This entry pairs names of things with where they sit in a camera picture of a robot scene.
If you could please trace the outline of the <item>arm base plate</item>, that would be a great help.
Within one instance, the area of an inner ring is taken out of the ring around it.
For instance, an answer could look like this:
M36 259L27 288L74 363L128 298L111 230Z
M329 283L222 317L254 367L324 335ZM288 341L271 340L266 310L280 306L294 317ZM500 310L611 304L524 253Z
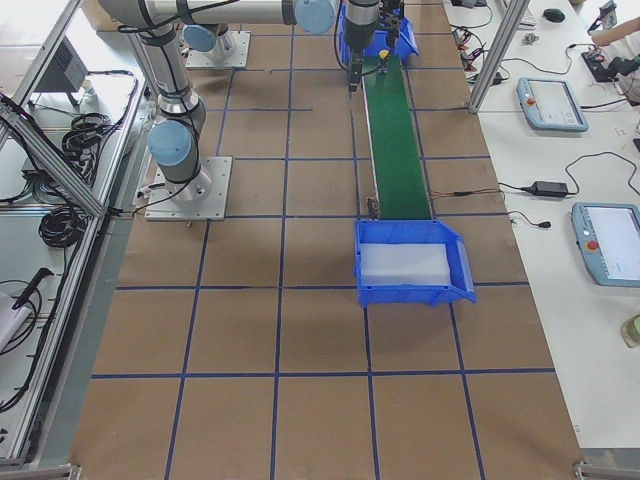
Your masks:
M215 35L200 26L189 25L183 32L189 47L186 68L192 70L245 69L251 33L227 30Z
M154 180L164 186L151 192L151 206L145 209L145 218L149 221L223 220L231 169L231 157L203 157L199 175L182 190L182 185L166 183L157 167Z

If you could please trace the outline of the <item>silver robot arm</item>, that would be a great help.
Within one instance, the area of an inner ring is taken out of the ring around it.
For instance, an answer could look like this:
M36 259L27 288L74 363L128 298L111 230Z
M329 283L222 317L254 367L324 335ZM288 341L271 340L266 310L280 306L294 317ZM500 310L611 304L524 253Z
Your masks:
M338 19L337 1L102 1L101 7L120 22L119 31L133 34L159 91L161 121L148 136L153 160L171 199L199 200L212 188L199 153L206 119L201 97L187 76L179 51L176 25L202 27L207 34L229 23L298 25L311 34L326 32Z
M221 35L217 27L223 24L296 24L308 33L321 34L343 13L344 42L351 52L361 54L386 18L404 15L402 1L347 1L344 7L338 1L178 1L176 7L187 44L200 52L214 49Z

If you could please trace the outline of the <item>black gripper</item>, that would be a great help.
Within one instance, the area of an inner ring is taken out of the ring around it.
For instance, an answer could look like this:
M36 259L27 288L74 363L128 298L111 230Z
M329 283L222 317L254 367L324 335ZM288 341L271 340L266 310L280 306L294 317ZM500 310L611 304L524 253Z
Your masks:
M402 0L383 0L381 3L381 29L386 33L387 46L395 46L403 20Z
M363 55L376 30L376 2L374 0L348 0L345 11L345 42L349 46L348 83L350 91L361 84Z

